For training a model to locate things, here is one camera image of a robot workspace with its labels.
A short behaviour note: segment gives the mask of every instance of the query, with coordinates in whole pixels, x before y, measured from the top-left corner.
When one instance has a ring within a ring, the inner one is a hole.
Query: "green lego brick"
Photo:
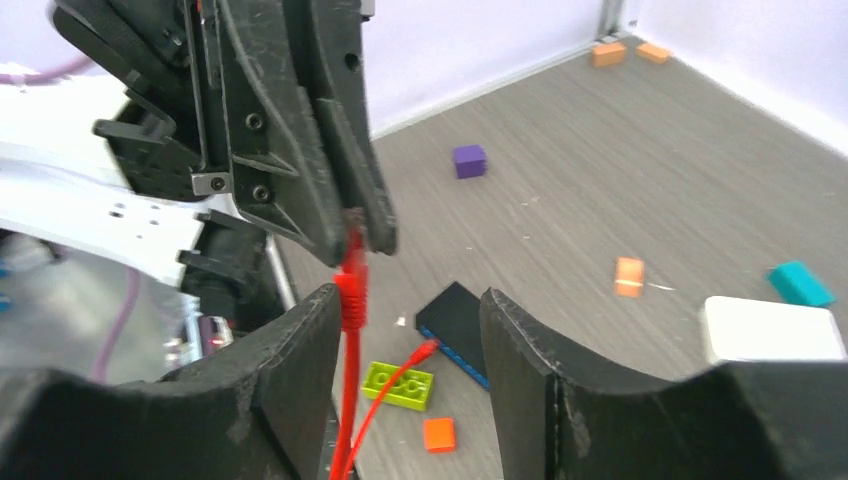
[[[365,397],[371,400],[377,398],[380,390],[383,389],[389,378],[397,372],[398,368],[400,367],[388,363],[371,362],[368,374],[365,376],[365,382],[362,383],[362,392]],[[430,400],[432,389],[432,373],[407,370],[401,375],[395,386],[389,390],[389,393],[383,398],[383,402],[423,412],[427,410],[427,401]]]

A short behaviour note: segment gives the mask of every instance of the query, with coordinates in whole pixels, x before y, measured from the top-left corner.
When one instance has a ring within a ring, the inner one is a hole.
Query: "red ethernet cable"
[[[368,414],[365,415],[365,420],[362,421],[362,426],[359,427],[359,433],[356,435],[356,442],[353,443],[353,448],[350,451],[350,455],[347,457],[347,463],[343,470],[344,472],[350,472],[353,469],[353,463],[356,461],[356,454],[359,452],[359,447],[362,446],[362,441],[365,440],[365,433],[368,431],[368,426],[371,425],[371,420],[374,419],[374,415],[377,413],[377,408],[379,408],[380,404],[383,402],[383,398],[388,395],[389,390],[398,382],[398,380],[400,380],[400,377],[406,373],[407,370],[429,358],[430,355],[438,350],[438,348],[439,341],[435,339],[427,340],[422,343],[421,346],[409,356],[406,363],[401,365],[401,367],[398,368],[397,371],[389,378],[389,381],[383,385],[383,388],[380,390],[377,398],[374,399],[374,403],[371,404],[371,408],[368,409]]]
[[[351,231],[350,245],[341,267],[341,273],[336,274],[333,280],[341,294],[342,332],[345,334],[344,393],[329,480],[347,478],[342,467],[350,453],[359,393],[360,331],[367,320],[368,265],[362,233],[358,229]]]

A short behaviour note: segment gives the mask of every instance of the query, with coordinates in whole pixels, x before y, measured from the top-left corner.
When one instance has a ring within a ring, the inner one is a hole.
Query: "white block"
[[[710,297],[700,320],[712,364],[848,359],[833,314],[824,308]]]

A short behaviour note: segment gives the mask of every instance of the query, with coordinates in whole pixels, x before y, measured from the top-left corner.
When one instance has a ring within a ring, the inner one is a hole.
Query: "orange block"
[[[638,258],[618,257],[615,267],[615,293],[624,297],[642,295],[645,284],[645,262]]]
[[[592,49],[592,66],[606,67],[621,63],[627,57],[627,47],[621,42],[598,45]]]
[[[445,417],[424,420],[424,447],[430,453],[446,453],[456,450],[453,419]]]
[[[636,55],[647,58],[654,63],[665,63],[671,58],[671,51],[650,43],[643,43],[636,48]]]

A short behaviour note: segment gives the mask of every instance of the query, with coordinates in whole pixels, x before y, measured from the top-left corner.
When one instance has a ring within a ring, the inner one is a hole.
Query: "gray floor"
[[[468,143],[486,148],[490,171],[458,181],[450,151]],[[708,296],[777,300],[763,275],[794,259],[848,289],[848,165],[676,61],[570,61],[377,151],[401,249],[371,261],[364,366],[402,363],[422,340],[412,316],[452,280],[500,288],[560,332],[666,378],[705,366],[696,312]],[[283,244],[301,294],[331,278]],[[644,259],[646,280],[667,288],[616,297],[618,256]],[[848,331],[846,307],[834,313]],[[500,478],[485,392],[444,357],[421,369],[436,377],[429,411],[380,411],[363,478]],[[456,420],[455,453],[423,448],[422,420],[438,416]]]

